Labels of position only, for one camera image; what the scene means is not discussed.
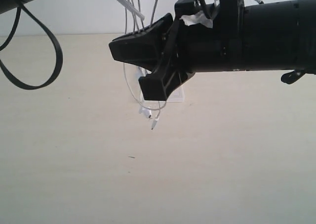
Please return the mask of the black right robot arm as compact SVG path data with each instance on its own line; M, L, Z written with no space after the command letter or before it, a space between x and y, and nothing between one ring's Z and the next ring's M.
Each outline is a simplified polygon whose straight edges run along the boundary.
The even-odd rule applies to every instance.
M139 78L146 100L166 101L196 73L283 70L290 85L316 72L316 0L178 0L174 8L109 44L115 61L149 71Z

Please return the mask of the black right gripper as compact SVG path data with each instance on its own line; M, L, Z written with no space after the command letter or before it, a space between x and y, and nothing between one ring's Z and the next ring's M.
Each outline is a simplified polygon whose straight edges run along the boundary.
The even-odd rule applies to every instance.
M195 73L229 71L241 51L244 0L177 0L174 11L109 43L115 61L151 71L138 79L147 101L167 101Z

